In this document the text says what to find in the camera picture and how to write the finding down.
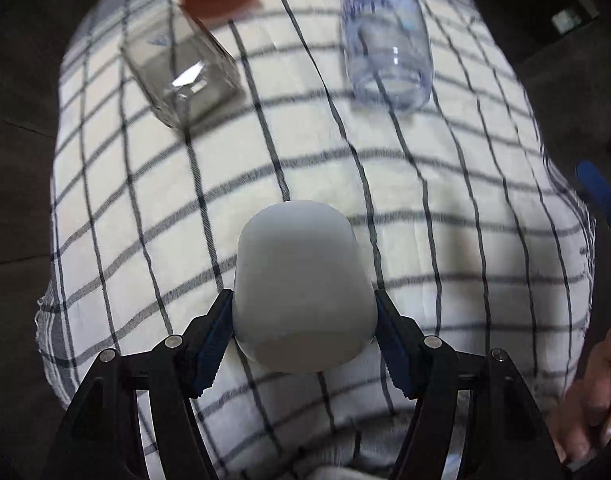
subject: clear glass jar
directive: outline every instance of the clear glass jar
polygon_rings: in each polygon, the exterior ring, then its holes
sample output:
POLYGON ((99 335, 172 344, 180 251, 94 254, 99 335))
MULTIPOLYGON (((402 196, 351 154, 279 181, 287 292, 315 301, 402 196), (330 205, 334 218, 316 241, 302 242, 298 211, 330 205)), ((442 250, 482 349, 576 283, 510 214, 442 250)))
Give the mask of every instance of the clear glass jar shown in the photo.
POLYGON ((154 115, 174 128, 190 126, 240 91, 234 59, 177 8, 131 30, 121 55, 154 115))

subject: clear plastic bottle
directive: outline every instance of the clear plastic bottle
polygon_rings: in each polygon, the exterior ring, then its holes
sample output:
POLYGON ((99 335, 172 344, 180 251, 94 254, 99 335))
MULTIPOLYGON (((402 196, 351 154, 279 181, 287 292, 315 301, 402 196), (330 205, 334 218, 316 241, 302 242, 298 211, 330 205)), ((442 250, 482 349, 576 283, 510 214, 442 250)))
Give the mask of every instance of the clear plastic bottle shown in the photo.
POLYGON ((343 0, 348 78, 360 102, 416 110, 429 100, 433 65, 417 0, 343 0))

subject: human hand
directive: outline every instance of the human hand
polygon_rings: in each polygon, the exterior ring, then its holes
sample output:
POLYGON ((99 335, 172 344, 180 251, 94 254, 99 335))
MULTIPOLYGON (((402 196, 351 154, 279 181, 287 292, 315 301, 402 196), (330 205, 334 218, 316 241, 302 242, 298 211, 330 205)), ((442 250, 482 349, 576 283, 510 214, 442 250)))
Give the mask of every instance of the human hand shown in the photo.
POLYGON ((600 440, 605 447, 611 437, 611 414, 605 419, 610 403, 611 329, 590 352, 583 378, 572 383, 546 420, 561 462, 585 458, 591 449, 589 428, 602 422, 600 440))

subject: white plastic cup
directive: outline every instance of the white plastic cup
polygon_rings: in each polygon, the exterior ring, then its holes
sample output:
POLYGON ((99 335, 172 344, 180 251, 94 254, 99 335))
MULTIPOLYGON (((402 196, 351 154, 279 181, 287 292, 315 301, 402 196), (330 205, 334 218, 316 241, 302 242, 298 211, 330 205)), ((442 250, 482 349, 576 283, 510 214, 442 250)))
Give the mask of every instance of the white plastic cup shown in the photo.
POLYGON ((270 370, 318 372, 361 353, 377 304, 348 220, 305 201, 250 219, 239 238, 233 320, 241 350, 270 370))

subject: white and black checkered cloth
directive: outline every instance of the white and black checkered cloth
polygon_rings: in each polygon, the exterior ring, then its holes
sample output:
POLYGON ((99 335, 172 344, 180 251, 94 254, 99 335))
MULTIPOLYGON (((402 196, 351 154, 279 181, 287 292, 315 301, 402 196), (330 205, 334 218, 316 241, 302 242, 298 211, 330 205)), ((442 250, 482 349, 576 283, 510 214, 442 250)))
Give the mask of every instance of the white and black checkered cloth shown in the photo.
MULTIPOLYGON (((290 199, 342 211, 374 285, 426 333, 462 351, 505 348, 541 405, 556 401, 589 320, 593 222, 544 153, 524 89, 471 0, 420 0, 436 76, 412 115, 354 104, 339 0, 262 0, 214 30, 246 102, 192 135, 154 117, 118 52, 131 27, 174 0, 121 0, 100 19, 108 1, 84 21, 60 83, 53 272, 37 341, 64 404, 102 349, 148 351, 204 314, 233 286, 246 222, 290 199)), ((147 394, 139 406, 160 478, 147 394)), ((391 465, 395 421, 412 406, 376 344, 343 367, 291 376, 231 343, 194 403, 218 473, 242 478, 300 478, 317 463, 369 457, 391 465)))

